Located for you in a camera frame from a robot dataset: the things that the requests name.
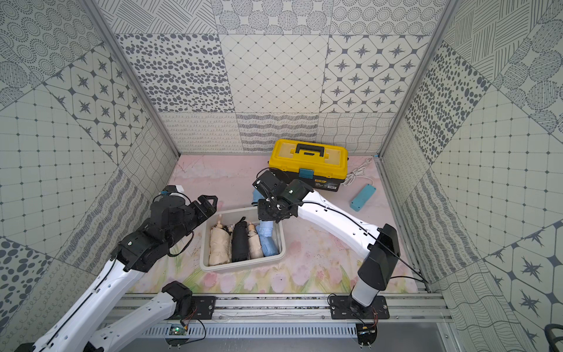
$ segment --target robotic arm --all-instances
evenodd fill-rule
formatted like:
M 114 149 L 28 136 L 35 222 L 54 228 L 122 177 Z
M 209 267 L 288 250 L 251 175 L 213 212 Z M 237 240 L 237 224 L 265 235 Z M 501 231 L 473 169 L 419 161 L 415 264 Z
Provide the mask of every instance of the robotic arm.
M 110 328 L 96 331 L 117 301 L 157 260 L 176 256 L 170 254 L 170 248 L 217 211 L 215 196 L 201 195 L 189 204 L 184 197 L 166 192 L 153 202 L 150 218 L 118 243 L 100 275 L 72 308 L 35 343 L 22 344 L 16 351 L 118 351 L 155 323 L 172 315 L 189 315 L 194 310 L 191 291 L 172 282 L 143 307 Z
M 351 216 L 301 180 L 286 184 L 268 170 L 259 175 L 253 186 L 264 196 L 258 201 L 260 220 L 279 222 L 291 216 L 301 217 L 365 257 L 351 293 L 350 309 L 364 312 L 370 307 L 377 293 L 387 287 L 399 259 L 397 231 L 389 224 L 379 228 Z
M 300 180 L 286 184 L 271 171 L 261 174 L 253 186 L 265 197 L 258 202 L 260 220 L 279 222 L 291 216 L 301 217 L 321 226 L 365 257 L 349 303 L 352 312 L 368 311 L 377 293 L 387 287 L 399 259 L 396 230 L 388 224 L 383 228 L 367 224 L 331 204 L 310 185 Z M 199 202 L 186 205 L 188 198 L 175 192 L 170 190 L 153 202 L 150 218 L 119 242 L 100 275 L 57 324 L 35 343 L 20 345 L 16 352 L 116 352 L 155 323 L 194 312 L 190 289 L 172 282 L 144 306 L 96 331 L 129 288 L 157 260 L 165 255 L 176 256 L 169 249 L 217 210 L 215 196 L 202 195 Z

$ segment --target toolbox handle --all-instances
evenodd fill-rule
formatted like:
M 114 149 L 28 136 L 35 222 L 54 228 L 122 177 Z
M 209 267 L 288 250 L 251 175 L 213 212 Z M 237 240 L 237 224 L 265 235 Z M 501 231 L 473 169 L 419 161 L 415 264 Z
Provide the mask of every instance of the toolbox handle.
M 301 150 L 310 150 L 311 152 L 318 152 L 321 157 L 324 157 L 324 147 L 320 145 L 309 145 L 309 144 L 298 143 L 297 148 L 295 149 L 295 153 L 299 154 Z

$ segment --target white plastic bin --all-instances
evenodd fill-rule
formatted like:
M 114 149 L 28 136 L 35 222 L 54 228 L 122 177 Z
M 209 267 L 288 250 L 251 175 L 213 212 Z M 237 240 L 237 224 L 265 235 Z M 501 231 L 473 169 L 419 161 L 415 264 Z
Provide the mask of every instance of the white plastic bin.
M 213 216 L 207 219 L 206 222 L 202 224 L 204 227 L 203 238 L 202 238 L 202 248 L 199 255 L 199 266 L 203 271 L 215 271 L 217 273 L 228 273 L 232 271 L 246 270 L 255 268 L 257 266 L 271 265 L 277 261 L 280 261 L 285 256 L 285 239 L 283 237 L 282 222 L 279 224 L 274 223 L 274 229 L 272 231 L 272 239 L 274 240 L 276 246 L 278 247 L 279 254 L 271 257 L 264 257 L 258 259 L 249 259 L 245 261 L 239 261 L 236 263 L 219 264 L 219 265 L 209 265 L 209 236 L 211 235 L 211 227 L 217 223 L 217 218 L 221 215 L 221 224 L 229 226 L 236 224 L 239 220 L 245 216 L 245 221 L 248 223 L 253 223 L 258 225 L 260 220 L 258 219 L 258 208 L 248 207 L 227 211 L 216 212 Z

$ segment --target pink floral mat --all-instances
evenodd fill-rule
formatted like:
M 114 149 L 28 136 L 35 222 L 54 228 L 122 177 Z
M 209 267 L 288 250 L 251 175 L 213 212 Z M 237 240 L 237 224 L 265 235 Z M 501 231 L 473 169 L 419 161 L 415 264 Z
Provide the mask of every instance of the pink floral mat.
M 169 184 L 182 185 L 188 197 L 201 194 L 219 197 L 218 210 L 250 206 L 252 182 L 256 173 L 267 167 L 265 156 L 183 155 L 180 157 Z M 366 157 L 350 157 L 348 169 L 362 164 Z M 383 226 L 395 226 L 375 164 L 366 175 L 373 178 L 376 193 L 360 212 L 349 206 L 351 200 L 367 184 L 356 179 L 338 192 L 320 191 L 330 202 L 356 217 Z M 357 271 L 363 260 L 346 244 L 325 230 L 299 218 L 283 220 L 287 253 L 274 265 L 228 274 L 206 273 L 199 267 L 202 228 L 195 231 L 190 247 L 175 258 L 160 259 L 135 286 L 132 293 L 157 293 L 167 283 L 177 280 L 195 293 L 349 293 L 356 283 Z M 188 238 L 172 252 L 184 246 Z M 412 276 L 401 262 L 394 275 Z M 393 279 L 385 292 L 417 293 L 410 279 Z

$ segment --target white power cord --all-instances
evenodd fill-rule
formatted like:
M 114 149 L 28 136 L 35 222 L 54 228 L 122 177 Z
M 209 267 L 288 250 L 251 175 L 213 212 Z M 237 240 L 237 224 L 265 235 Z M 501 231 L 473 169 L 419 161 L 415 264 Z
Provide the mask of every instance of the white power cord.
M 346 175 L 346 179 L 342 183 L 344 186 L 349 186 L 354 182 L 356 177 L 361 177 L 363 179 L 368 179 L 372 182 L 372 186 L 375 184 L 373 178 L 364 176 L 365 169 L 367 169 L 368 165 L 373 161 L 373 158 L 367 158 L 364 163 L 357 168 L 355 168 L 352 172 Z

